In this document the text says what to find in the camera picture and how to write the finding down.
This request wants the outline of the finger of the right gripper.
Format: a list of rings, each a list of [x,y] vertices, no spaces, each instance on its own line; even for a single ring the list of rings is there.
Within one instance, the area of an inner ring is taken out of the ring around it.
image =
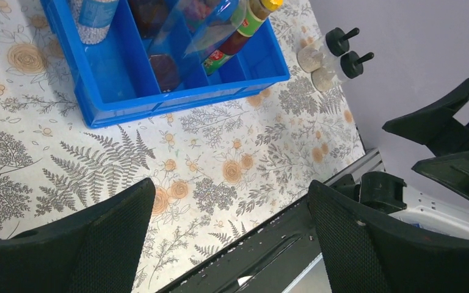
[[[469,201],[469,151],[424,159],[412,170]]]
[[[382,129],[426,146],[437,157],[469,151],[469,122],[454,118],[468,102],[469,78],[436,102],[385,122]]]

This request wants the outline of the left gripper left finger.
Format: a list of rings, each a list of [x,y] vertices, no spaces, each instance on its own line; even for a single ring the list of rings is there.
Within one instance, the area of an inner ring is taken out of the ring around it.
[[[0,292],[130,292],[155,195],[145,178],[101,203],[0,239]]]

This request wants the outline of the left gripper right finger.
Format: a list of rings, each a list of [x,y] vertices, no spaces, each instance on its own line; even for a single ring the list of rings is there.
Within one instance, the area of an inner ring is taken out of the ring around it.
[[[404,223],[317,180],[307,205],[333,292],[469,292],[469,240]]]

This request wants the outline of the blue plastic divided bin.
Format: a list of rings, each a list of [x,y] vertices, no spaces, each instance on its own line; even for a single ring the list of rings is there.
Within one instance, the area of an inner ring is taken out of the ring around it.
[[[253,96],[290,77],[270,21],[212,75],[198,68],[174,91],[162,92],[131,9],[120,1],[106,38],[81,42],[67,1],[42,1],[51,30],[75,83],[74,93],[90,128]]]

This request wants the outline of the yellow-cap sauce bottle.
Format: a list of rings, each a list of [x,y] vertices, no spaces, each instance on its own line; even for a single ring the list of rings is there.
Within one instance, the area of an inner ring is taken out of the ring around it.
[[[272,12],[278,10],[284,0],[250,0],[241,25],[204,61],[207,76],[212,75],[227,63],[254,36]]]
[[[220,4],[219,0],[189,0],[184,2],[183,16],[190,33],[195,33],[206,17]]]

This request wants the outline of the clear gold-cap bottle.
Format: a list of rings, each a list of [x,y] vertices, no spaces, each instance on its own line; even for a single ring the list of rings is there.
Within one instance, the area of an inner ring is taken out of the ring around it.
[[[178,1],[147,49],[160,91],[171,92],[203,65],[207,57],[245,18],[247,1],[220,1],[195,33],[186,26]]]
[[[128,0],[142,39],[153,38],[164,24],[169,10],[163,0]]]

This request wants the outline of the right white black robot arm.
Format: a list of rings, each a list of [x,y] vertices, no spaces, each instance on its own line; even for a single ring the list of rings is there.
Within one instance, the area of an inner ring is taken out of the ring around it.
[[[413,171],[469,201],[469,123],[455,114],[469,102],[469,78],[443,98],[387,121],[383,129],[425,146],[432,157]],[[378,158],[332,184],[339,193],[400,221],[440,234],[469,239],[469,209],[426,195],[387,173]]]

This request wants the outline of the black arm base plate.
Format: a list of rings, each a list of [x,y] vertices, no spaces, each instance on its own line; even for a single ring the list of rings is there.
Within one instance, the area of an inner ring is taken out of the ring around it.
[[[302,197],[160,291],[283,292],[321,257]]]

